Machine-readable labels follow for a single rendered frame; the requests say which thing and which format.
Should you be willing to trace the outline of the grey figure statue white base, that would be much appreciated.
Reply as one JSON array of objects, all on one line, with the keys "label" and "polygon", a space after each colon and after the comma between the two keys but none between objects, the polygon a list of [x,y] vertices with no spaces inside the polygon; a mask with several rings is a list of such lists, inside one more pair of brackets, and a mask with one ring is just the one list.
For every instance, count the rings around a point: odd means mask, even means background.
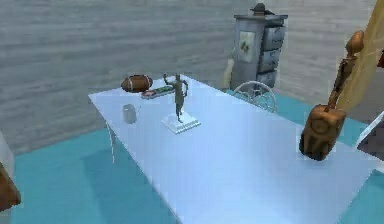
[{"label": "grey figure statue white base", "polygon": [[188,95],[188,82],[181,78],[180,74],[175,75],[174,81],[169,81],[167,75],[163,75],[163,80],[166,85],[174,88],[175,113],[170,114],[162,119],[162,123],[169,128],[174,134],[180,134],[194,127],[197,127],[201,122],[194,116],[183,110],[185,98]]}]

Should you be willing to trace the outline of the grey remote control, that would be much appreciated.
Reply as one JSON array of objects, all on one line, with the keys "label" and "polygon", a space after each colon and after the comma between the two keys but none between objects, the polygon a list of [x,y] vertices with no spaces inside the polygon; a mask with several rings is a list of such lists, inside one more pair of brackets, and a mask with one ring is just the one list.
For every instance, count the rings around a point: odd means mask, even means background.
[{"label": "grey remote control", "polygon": [[147,90],[141,94],[143,99],[154,99],[160,96],[164,96],[173,93],[175,89],[172,86],[163,86],[152,90]]}]

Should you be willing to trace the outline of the cream baseball bat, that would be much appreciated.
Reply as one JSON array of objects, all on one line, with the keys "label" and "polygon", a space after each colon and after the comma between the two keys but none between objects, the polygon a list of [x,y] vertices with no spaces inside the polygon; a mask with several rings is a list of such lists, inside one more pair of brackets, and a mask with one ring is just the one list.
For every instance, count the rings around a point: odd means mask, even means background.
[{"label": "cream baseball bat", "polygon": [[234,53],[231,53],[231,56],[230,56],[229,60],[227,61],[227,67],[225,68],[224,73],[223,73],[223,87],[224,88],[230,87],[233,66],[234,66]]}]

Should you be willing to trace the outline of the grey mug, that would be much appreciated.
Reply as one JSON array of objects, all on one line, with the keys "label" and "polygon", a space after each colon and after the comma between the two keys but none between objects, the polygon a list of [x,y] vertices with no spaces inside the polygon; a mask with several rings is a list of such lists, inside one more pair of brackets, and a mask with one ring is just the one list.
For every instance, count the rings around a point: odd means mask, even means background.
[{"label": "grey mug", "polygon": [[126,104],[122,108],[123,119],[128,124],[133,124],[137,121],[137,111],[133,104]]}]

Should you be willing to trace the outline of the brown football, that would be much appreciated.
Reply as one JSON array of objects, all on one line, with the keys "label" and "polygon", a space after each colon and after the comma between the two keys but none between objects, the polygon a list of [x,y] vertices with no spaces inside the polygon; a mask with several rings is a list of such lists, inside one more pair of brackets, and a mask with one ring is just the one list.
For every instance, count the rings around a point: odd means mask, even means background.
[{"label": "brown football", "polygon": [[121,88],[130,93],[139,93],[148,90],[153,84],[153,79],[147,75],[131,75],[124,79]]}]

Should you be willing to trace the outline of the pale blue table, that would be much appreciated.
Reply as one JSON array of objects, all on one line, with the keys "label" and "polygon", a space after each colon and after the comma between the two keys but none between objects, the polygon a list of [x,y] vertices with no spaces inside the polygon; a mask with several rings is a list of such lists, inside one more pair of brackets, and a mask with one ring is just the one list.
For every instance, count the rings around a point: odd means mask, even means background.
[{"label": "pale blue table", "polygon": [[[182,224],[384,224],[376,158],[337,143],[323,161],[299,151],[302,125],[196,80],[184,109],[201,124],[174,134],[171,95],[120,88],[90,99]],[[122,108],[133,104],[137,121]]]}]

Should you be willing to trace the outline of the grey chest of drawers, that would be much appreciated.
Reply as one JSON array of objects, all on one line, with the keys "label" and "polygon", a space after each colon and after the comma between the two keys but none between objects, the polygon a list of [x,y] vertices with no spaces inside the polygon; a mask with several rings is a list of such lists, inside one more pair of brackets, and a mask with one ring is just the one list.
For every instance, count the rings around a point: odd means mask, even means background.
[{"label": "grey chest of drawers", "polygon": [[235,15],[234,67],[230,88],[247,81],[273,87],[283,46],[287,15]]}]

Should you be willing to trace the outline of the dark hat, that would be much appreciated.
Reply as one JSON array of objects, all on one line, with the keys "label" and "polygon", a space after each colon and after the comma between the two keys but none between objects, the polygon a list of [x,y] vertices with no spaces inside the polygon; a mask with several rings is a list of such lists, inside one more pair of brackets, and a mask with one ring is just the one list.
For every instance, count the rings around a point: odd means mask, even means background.
[{"label": "dark hat", "polygon": [[257,3],[254,8],[251,8],[254,15],[273,15],[273,12],[265,8],[264,3]]}]

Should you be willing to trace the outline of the open laptop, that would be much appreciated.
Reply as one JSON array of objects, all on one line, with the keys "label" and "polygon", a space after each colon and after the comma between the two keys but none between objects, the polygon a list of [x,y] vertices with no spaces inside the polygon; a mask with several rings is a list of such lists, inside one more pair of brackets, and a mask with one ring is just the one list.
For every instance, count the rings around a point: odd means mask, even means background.
[{"label": "open laptop", "polygon": [[384,111],[360,134],[356,147],[384,161]]}]

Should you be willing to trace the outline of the brown and white furniture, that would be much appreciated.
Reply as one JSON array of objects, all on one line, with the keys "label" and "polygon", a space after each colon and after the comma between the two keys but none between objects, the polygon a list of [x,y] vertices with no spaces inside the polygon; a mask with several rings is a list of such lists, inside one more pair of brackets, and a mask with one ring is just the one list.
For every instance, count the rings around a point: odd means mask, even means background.
[{"label": "brown and white furniture", "polygon": [[0,131],[0,212],[21,203],[21,195],[14,183],[15,159]]}]

